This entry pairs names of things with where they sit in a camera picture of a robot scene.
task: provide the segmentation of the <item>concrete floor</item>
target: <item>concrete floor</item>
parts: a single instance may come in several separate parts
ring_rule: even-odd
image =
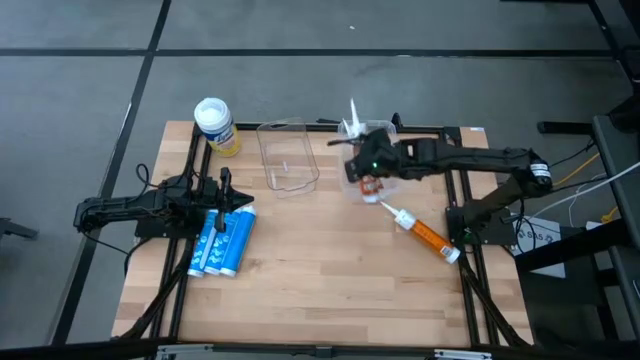
[[[623,43],[637,42],[615,2],[605,13]],[[145,48],[160,0],[3,0],[1,47]],[[174,1],[161,48],[603,49],[583,5],[497,0]],[[0,243],[0,347],[42,345],[80,236],[75,204],[94,196],[126,113],[140,58],[0,57],[0,216],[39,228],[38,241]],[[236,120],[399,112],[407,124],[481,126],[494,147],[536,149],[550,161],[587,139],[541,136],[541,120],[588,121],[630,94],[611,61],[364,57],[157,58],[115,196],[137,193],[134,167],[152,167],[167,120],[191,120],[205,96]],[[557,167],[566,174],[582,156]],[[602,172],[590,167],[576,181]],[[562,195],[531,201],[529,212]],[[580,199],[574,220],[598,220],[608,189]],[[546,213],[568,223],[566,207]],[[129,248],[132,224],[101,240]],[[122,288],[122,256],[98,247],[70,341],[104,340]]]

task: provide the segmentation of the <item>blue and white packaging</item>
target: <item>blue and white packaging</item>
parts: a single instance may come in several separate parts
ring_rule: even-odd
[[[207,262],[204,267],[204,272],[212,275],[219,275],[222,268],[222,260],[224,259],[227,247],[233,236],[233,232],[238,223],[240,213],[238,210],[224,215],[225,232],[217,233],[213,246],[211,247],[207,256]]]
[[[191,257],[191,265],[187,274],[195,277],[204,276],[204,268],[207,262],[207,257],[211,248],[213,247],[214,239],[216,237],[216,229],[214,223],[218,210],[209,210],[207,218],[204,221],[204,226],[200,232],[198,243],[193,249],[193,257]]]
[[[234,277],[240,267],[242,255],[249,243],[249,236],[256,222],[256,210],[253,206],[243,207],[240,211],[236,228],[231,235],[231,240],[227,246],[227,252],[222,260],[220,274]]]

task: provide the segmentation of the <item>clear plastic container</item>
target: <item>clear plastic container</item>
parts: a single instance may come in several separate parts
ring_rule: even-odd
[[[320,172],[304,120],[291,118],[265,123],[257,133],[267,184],[278,198],[315,190]]]
[[[361,123],[366,124],[367,133],[370,133],[373,130],[377,129],[385,129],[387,130],[387,134],[389,134],[389,138],[391,139],[391,143],[398,141],[398,135],[396,133],[396,127],[387,120],[360,120]],[[347,139],[347,130],[344,127],[344,122],[341,122],[338,125],[338,137],[340,139]],[[342,192],[345,196],[354,201],[354,202],[364,202],[362,197],[362,192],[360,191],[360,186],[358,183],[350,183],[347,180],[347,174],[344,172],[344,162],[353,159],[353,146],[350,145],[340,145],[342,148],[340,150],[340,156],[338,157],[338,169],[341,171],[340,173],[340,186],[342,187]],[[398,190],[398,179],[396,178],[380,178],[382,181],[383,188],[378,191],[378,196],[380,199],[385,199],[389,197],[389,195],[395,193]]]

